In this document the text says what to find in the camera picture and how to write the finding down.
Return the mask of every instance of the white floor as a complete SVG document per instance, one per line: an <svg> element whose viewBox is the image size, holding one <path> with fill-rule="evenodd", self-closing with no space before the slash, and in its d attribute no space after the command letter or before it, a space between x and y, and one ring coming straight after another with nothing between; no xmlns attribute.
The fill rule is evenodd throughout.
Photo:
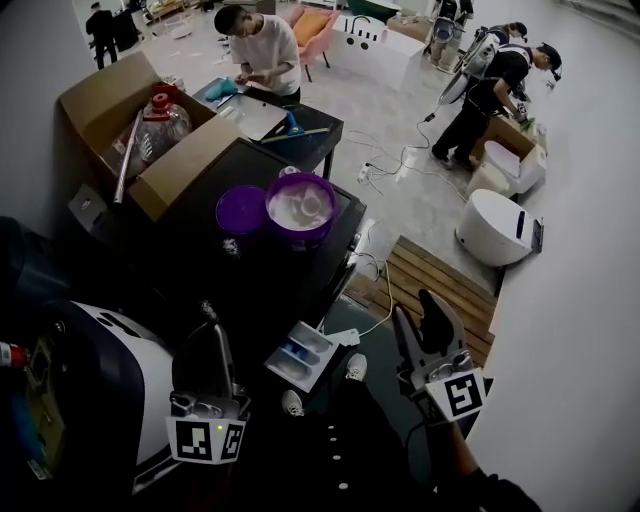
<svg viewBox="0 0 640 512"><path fill-rule="evenodd" d="M286 18L293 7L294 4L279 3L278 14ZM194 93L214 78L239 72L238 66L223 60L225 50L218 42L220 36L213 18L213 12L194 11L194 31L180 40L163 33L162 23L156 24L153 30L158 37L148 35L126 53L143 50L158 74L181 77L187 92ZM454 228L463 201L444 180L424 174L439 173L463 192L470 179L468 173L443 170L430 158L428 150L407 147L406 166L394 175L374 177L373 183L360 184L357 180L363 164L372 158L382 155L375 159L375 164L395 172L403 147L427 145L416 123L433 111L449 75L436 70L424 57L417 83L412 84L410 92L398 93L348 70L327 69L322 60L310 66L310 71L312 83L303 72L302 102L345 123L342 141L336 147L331 181L367 204L361 251L386 259L398 236L404 234L493 292L495 270L476 262L455 240ZM435 142L456 113L456 107L443 108L434 121L420 128ZM365 145L375 144L372 137L387 155ZM366 266L366 259L361 258L360 269L373 275L374 269Z"/></svg>

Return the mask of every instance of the white sneaker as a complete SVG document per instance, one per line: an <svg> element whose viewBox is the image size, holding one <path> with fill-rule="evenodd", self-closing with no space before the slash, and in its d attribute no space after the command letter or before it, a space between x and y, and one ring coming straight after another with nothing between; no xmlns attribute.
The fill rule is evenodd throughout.
<svg viewBox="0 0 640 512"><path fill-rule="evenodd" d="M363 354L354 354L347 363L347 379L359 380L362 382L367 374L367 358Z"/></svg>
<svg viewBox="0 0 640 512"><path fill-rule="evenodd" d="M282 395L282 409L291 416L304 416L302 400L295 391L288 390Z"/></svg>

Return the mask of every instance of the person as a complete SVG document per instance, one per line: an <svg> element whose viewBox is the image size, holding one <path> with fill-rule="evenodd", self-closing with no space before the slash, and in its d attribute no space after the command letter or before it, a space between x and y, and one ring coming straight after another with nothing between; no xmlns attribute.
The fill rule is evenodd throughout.
<svg viewBox="0 0 640 512"><path fill-rule="evenodd" d="M406 451L380 405L364 382L367 358L354 354L345 378L329 404L318 415L307 413L292 390L282 396L284 418L271 414L253 428L254 444L245 435L234 468L236 495L249 495L285 508L313 504L322 510L539 511L518 486L479 468L456 425L428 427L433 484L425 491L412 477ZM262 436L255 439L255 434Z"/></svg>
<svg viewBox="0 0 640 512"><path fill-rule="evenodd" d="M111 64L118 60L116 47L113 42L113 15L111 11L103 11L100 2L91 5L93 14L87 20L87 34L93 36L96 48L96 61L98 69L104 68L104 50L109 52Z"/></svg>
<svg viewBox="0 0 640 512"><path fill-rule="evenodd" d="M473 171L469 157L475 143L486 132L490 116L504 113L506 108L519 123L526 121L526 116L509 99L509 92L524 80L530 65L555 72L562 60L548 44L537 48L509 44L500 47L482 80L469 80L462 110L431 148L432 156L442 166L452 167L449 150L456 148L453 164Z"/></svg>
<svg viewBox="0 0 640 512"><path fill-rule="evenodd" d="M509 44L511 39L517 38L523 39L525 43L527 42L527 27L520 21L514 21L506 25L496 25L495 27L491 27L487 32L498 38L500 46Z"/></svg>
<svg viewBox="0 0 640 512"><path fill-rule="evenodd" d="M447 43L436 41L435 33L432 34L429 51L431 52L431 62L434 66L440 64L442 52L448 45L454 48L460 46L464 24L468 19L473 19L474 16L473 3L471 0L443 0L440 6L436 4L436 9L438 9L438 17L453 20L455 22L455 28L452 39Z"/></svg>
<svg viewBox="0 0 640 512"><path fill-rule="evenodd" d="M300 101L300 57L293 29L279 16L247 12L228 5L216 14L215 27L229 36L236 83L258 83L286 100Z"/></svg>

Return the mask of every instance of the purple bucket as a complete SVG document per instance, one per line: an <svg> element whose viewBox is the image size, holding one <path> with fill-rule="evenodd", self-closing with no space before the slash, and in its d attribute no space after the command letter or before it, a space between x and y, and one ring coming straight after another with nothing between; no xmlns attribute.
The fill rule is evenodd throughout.
<svg viewBox="0 0 640 512"><path fill-rule="evenodd" d="M274 231L288 240L291 243L291 247L294 251L306 251L308 249L318 247L331 231L331 227L333 226L338 213L336 194L333 191L333 187L331 186L331 184L328 181L316 176L315 174L301 172L296 174L288 174L286 176L283 176L282 178L277 179L271 184L271 186L267 189L267 195L265 197L265 207L267 209L267 214L269 212L269 203L271 202L271 199L276 194L278 194L278 192L280 192L284 188L293 185L299 185L305 182L317 185L329 195L329 200L331 201L331 214L324 224L306 231L298 231L285 228L284 226L281 226L275 220L273 220L271 218L271 215L269 215L269 221Z"/></svg>

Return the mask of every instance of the blue cloth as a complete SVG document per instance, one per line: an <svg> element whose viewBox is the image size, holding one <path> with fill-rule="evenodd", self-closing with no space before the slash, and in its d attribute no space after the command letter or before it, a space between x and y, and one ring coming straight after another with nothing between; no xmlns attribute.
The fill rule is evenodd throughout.
<svg viewBox="0 0 640 512"><path fill-rule="evenodd" d="M221 82L215 84L211 89L207 91L205 94L205 99L207 101L216 101L222 98L223 96L229 96L230 94L235 94L238 92L238 87L236 84L229 78L225 78Z"/></svg>

